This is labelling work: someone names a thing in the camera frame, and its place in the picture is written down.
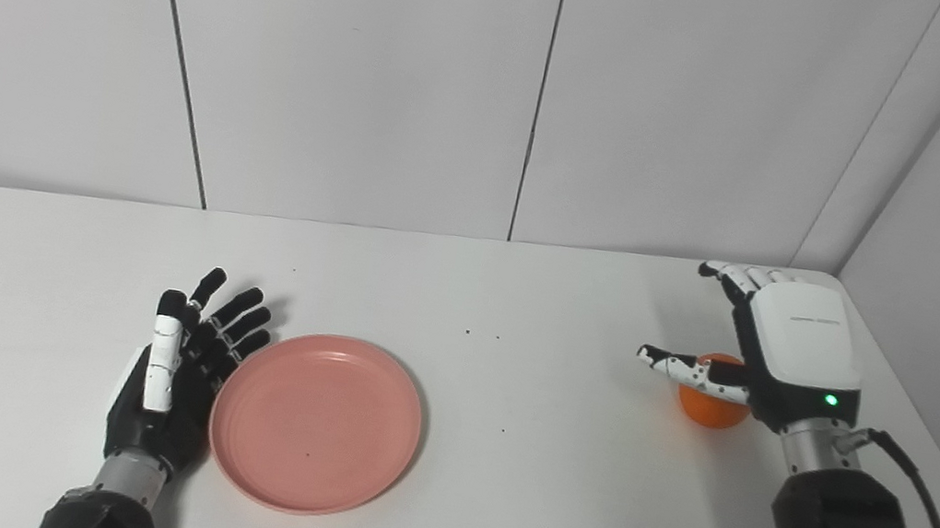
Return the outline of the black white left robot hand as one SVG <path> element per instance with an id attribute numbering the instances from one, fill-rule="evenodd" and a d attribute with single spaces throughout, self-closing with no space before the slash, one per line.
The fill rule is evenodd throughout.
<path id="1" fill-rule="evenodd" d="M 106 458 L 138 452 L 177 475 L 209 442 L 217 393 L 255 352 L 270 344 L 272 314 L 258 287 L 235 294 L 215 311 L 206 304 L 227 280 L 213 269 L 192 294 L 165 290 L 153 335 L 137 356 L 106 417 Z"/>

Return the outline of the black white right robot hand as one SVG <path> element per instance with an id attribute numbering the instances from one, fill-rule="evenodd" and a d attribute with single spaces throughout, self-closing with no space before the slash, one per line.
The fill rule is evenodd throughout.
<path id="1" fill-rule="evenodd" d="M 781 269 L 720 260 L 699 266 L 732 303 L 741 362 L 642 345 L 638 358 L 680 385 L 728 404 L 746 405 L 775 433 L 813 419 L 849 428 L 859 419 L 862 378 L 840 293 Z"/>

